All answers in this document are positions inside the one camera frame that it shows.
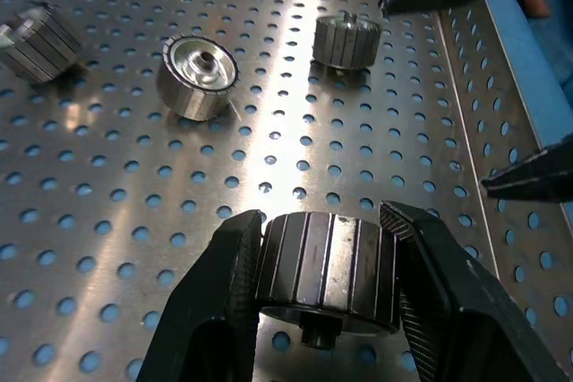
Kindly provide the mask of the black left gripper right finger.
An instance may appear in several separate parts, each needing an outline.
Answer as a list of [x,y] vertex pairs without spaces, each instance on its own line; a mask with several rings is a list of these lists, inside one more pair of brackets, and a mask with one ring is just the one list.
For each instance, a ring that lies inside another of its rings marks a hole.
[[400,317],[421,382],[571,382],[500,281],[443,221],[394,201]]

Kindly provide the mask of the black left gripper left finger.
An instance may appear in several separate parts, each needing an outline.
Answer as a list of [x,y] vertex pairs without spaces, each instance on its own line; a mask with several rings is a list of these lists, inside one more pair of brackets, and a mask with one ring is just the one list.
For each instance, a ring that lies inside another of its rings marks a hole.
[[261,212],[226,219],[171,292],[136,382],[252,382]]

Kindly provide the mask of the ribbed metal roller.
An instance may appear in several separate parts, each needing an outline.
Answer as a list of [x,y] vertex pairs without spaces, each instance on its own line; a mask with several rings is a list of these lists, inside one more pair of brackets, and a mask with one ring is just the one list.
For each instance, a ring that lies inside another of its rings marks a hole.
[[381,226],[324,212],[268,222],[256,299],[263,314],[301,328],[301,343],[332,350],[342,334],[399,330],[398,245]]
[[70,69],[84,48],[80,33],[50,3],[38,3],[0,22],[0,63],[32,84]]
[[381,40],[379,23],[356,14],[316,19],[312,57],[328,67],[356,71],[374,65]]
[[209,121],[229,105],[239,75],[235,58],[216,41],[177,34],[162,47],[158,96],[176,115]]

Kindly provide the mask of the blue plastic tray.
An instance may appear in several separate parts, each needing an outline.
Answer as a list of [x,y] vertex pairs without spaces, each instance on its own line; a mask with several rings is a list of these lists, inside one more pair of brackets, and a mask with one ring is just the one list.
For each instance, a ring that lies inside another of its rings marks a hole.
[[541,146],[573,132],[569,106],[517,0],[486,0],[535,137]]

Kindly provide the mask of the perforated steel tray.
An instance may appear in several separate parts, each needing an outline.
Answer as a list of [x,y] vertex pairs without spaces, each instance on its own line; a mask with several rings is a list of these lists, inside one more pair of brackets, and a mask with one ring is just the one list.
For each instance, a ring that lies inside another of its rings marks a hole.
[[[378,20],[378,0],[0,0],[0,22],[42,1],[86,48],[42,88],[0,65],[0,382],[132,382],[225,218],[375,222],[382,199],[441,218],[573,378],[573,220],[480,184],[541,147],[486,0],[381,19],[354,76],[312,60],[315,20]],[[158,96],[177,34],[239,66],[209,121]]]

